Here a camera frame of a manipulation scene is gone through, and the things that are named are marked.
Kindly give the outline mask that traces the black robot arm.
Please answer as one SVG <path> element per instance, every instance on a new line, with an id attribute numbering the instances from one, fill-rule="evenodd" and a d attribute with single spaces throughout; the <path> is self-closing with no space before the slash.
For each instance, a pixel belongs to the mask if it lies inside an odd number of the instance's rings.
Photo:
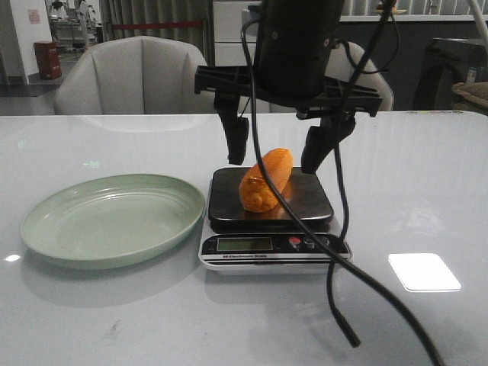
<path id="1" fill-rule="evenodd" d="M 263 1 L 254 60 L 197 68 L 194 91 L 214 93 L 229 163 L 241 165 L 246 156 L 249 122 L 238 115 L 242 97 L 293 108 L 301 120 L 321 120 L 309 129 L 302 152 L 302 171 L 310 174 L 353 132 L 356 112 L 376 115 L 375 89 L 325 74 L 342 6 L 341 1 Z"/>

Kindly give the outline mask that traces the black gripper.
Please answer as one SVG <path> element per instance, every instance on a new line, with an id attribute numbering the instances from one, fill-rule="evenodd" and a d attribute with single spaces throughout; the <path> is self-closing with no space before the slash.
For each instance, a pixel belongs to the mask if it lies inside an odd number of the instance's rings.
<path id="1" fill-rule="evenodd" d="M 257 43 L 252 62 L 246 39 L 242 39 L 244 66 L 198 66 L 194 93 L 214 93 L 213 108 L 220 117 L 228 149 L 228 162 L 241 165 L 246 156 L 249 120 L 240 117 L 240 99 L 249 99 L 249 111 L 257 101 L 293 108 L 299 118 L 322 117 L 308 130 L 301 156 L 301 170 L 315 174 L 323 160 L 355 129 L 355 116 L 324 117 L 341 111 L 363 111 L 374 116 L 382 98 L 375 88 L 354 85 L 325 75 L 330 46 L 322 42 L 301 50 L 288 40 L 266 38 Z"/>

